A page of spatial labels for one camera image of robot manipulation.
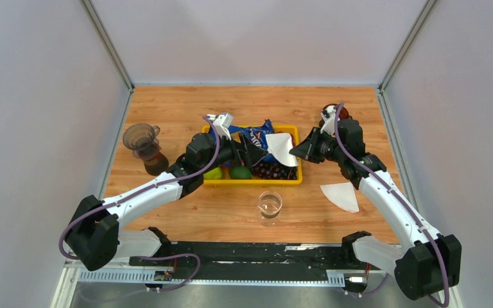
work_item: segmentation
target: wooden table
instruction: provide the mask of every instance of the wooden table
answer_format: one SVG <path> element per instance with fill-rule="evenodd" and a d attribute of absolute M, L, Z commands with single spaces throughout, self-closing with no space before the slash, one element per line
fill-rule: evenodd
<path fill-rule="evenodd" d="M 345 102 L 360 122 L 367 151 L 386 164 L 399 182 L 373 88 L 369 87 L 138 87 L 124 129 L 135 123 L 157 124 L 162 152 L 172 163 L 183 154 L 192 136 L 206 124 L 205 114 L 230 112 L 234 124 L 293 124 L 303 140 L 318 125 L 321 108 Z M 360 193 L 360 211 L 349 213 L 333 205 L 320 185 L 346 182 L 337 163 L 302 162 L 304 179 L 296 187 L 272 187 L 283 199 L 277 227 L 262 227 L 257 197 L 264 187 L 200 187 L 184 199 L 165 204 L 135 220 L 130 230 L 158 227 L 172 241 L 247 241 L 340 243 L 358 230 L 387 243 L 398 243 L 386 221 Z M 115 196 L 153 177 L 143 163 L 120 144 L 105 196 Z"/>

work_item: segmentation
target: paper scrap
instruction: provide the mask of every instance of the paper scrap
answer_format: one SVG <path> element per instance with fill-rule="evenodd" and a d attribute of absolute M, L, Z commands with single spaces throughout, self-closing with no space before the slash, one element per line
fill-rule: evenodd
<path fill-rule="evenodd" d="M 350 182 L 321 185 L 320 188 L 324 196 L 340 209 L 351 213 L 360 211 L 358 202 L 356 201 L 356 194 L 354 193 L 354 186 Z"/>
<path fill-rule="evenodd" d="M 292 136 L 289 133 L 269 133 L 265 135 L 267 150 L 283 165 L 288 167 L 299 166 L 296 156 L 290 154 L 292 150 Z"/>

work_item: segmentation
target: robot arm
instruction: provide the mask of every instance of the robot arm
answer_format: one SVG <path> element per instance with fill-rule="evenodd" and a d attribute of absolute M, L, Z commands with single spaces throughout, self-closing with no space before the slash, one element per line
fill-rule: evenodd
<path fill-rule="evenodd" d="M 239 135 L 238 141 L 230 138 L 227 127 L 232 120 L 231 115 L 213 115 L 209 116 L 209 119 L 214 121 L 214 131 L 220 139 L 220 147 L 216 160 L 205 172 L 230 160 L 250 167 L 267 155 L 266 151 L 252 144 L 244 135 Z M 386 172 L 385 165 L 375 155 L 365 151 L 363 132 L 357 121 L 341 119 L 338 121 L 337 133 L 346 150 L 361 164 L 373 170 L 388 187 L 391 187 L 390 189 L 355 164 L 340 149 L 335 138 L 317 127 L 314 127 L 309 136 L 293 148 L 290 154 L 317 164 L 325 159 L 337 162 L 342 175 L 367 196 L 382 213 L 401 244 L 400 248 L 396 248 L 378 241 L 368 232 L 356 232 L 343 238 L 345 262 L 353 264 L 367 262 L 394 275 L 403 293 L 412 300 L 441 291 L 443 290 L 442 272 L 438 267 L 434 249 L 430 246 L 424 232 L 426 230 L 432 238 L 436 239 L 437 246 L 442 252 L 449 285 L 455 286 L 460 276 L 462 251 L 460 242 L 453 235 L 441 235 L 411 207 L 413 213 L 422 220 L 424 230 L 417 227 L 411 214 L 392 194 L 395 192 L 406 200 L 392 181 L 390 174 Z M 71 222 L 94 209 L 101 207 L 104 209 L 87 216 L 72 227 L 65 236 L 65 241 L 90 271 L 98 270 L 113 258 L 153 255 L 160 243 L 149 230 L 139 233 L 121 231 L 121 229 L 149 210 L 181 199 L 201 186 L 203 183 L 201 174 L 189 178 L 185 176 L 193 175 L 203 169 L 211 161 L 215 151 L 212 135 L 196 134 L 187 145 L 186 152 L 156 179 L 104 200 L 98 200 L 94 196 L 84 198 Z"/>
<path fill-rule="evenodd" d="M 230 138 L 227 127 L 233 119 L 231 115 L 208 118 L 214 121 L 212 127 L 220 141 L 216 156 L 214 137 L 198 133 L 186 152 L 154 180 L 118 196 L 98 200 L 92 195 L 80 202 L 70 224 L 81 216 L 85 218 L 72 226 L 64 240 L 88 270 L 98 270 L 114 258 L 153 255 L 160 246 L 157 236 L 149 230 L 140 234 L 122 229 L 148 211 L 195 191 L 203 184 L 199 171 L 208 172 L 230 160 L 251 167 L 268 154 L 242 134 L 238 140 Z M 213 157 L 212 165 L 205 168 Z"/>
<path fill-rule="evenodd" d="M 337 132 L 333 131 L 339 134 L 343 147 L 357 162 L 343 152 L 334 137 L 318 127 L 314 127 L 290 153 L 316 164 L 325 159 L 337 162 L 342 175 L 377 207 L 401 244 L 397 248 L 378 241 L 368 232 L 356 232 L 343 238 L 343 249 L 348 252 L 344 259 L 353 264 L 367 262 L 393 275 L 402 292 L 412 300 L 443 290 L 443 279 L 447 279 L 449 286 L 457 285 L 462 253 L 457 238 L 454 235 L 443 236 L 411 206 L 386 171 L 386 166 L 375 155 L 365 151 L 363 132 L 357 121 L 341 119 L 337 126 Z M 374 172 L 368 172 L 358 163 Z M 421 228 L 415 218 L 422 222 Z M 443 277 L 437 253 L 428 236 L 435 239 L 440 250 L 446 277 Z"/>

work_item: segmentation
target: yellow basket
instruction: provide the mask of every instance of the yellow basket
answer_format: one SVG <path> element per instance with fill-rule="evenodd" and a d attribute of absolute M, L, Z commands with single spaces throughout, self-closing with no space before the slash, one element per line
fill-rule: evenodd
<path fill-rule="evenodd" d="M 238 125 L 239 127 L 249 127 L 253 125 Z M 299 144 L 299 134 L 297 127 L 294 125 L 275 125 L 273 126 L 275 132 L 289 133 L 292 135 L 295 144 Z M 203 126 L 201 129 L 202 133 L 209 132 L 209 125 Z M 224 176 L 220 180 L 204 180 L 203 185 L 205 186 L 281 186 L 290 187 L 297 186 L 303 181 L 303 172 L 301 170 L 301 160 L 298 158 L 299 166 L 297 171 L 297 180 L 262 180 L 260 178 L 254 177 L 250 180 L 232 180 L 229 176 L 229 168 L 222 168 L 224 171 Z"/>

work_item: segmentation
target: white wall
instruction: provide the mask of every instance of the white wall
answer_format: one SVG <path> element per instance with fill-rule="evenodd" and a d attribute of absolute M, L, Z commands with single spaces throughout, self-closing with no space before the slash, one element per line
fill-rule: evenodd
<path fill-rule="evenodd" d="M 440 1 L 388 100 L 421 211 L 462 242 L 464 307 L 493 307 L 493 1 Z"/>
<path fill-rule="evenodd" d="M 136 83 L 379 83 L 424 0 L 94 0 Z"/>
<path fill-rule="evenodd" d="M 0 307 L 48 307 L 128 93 L 79 1 L 0 1 Z"/>

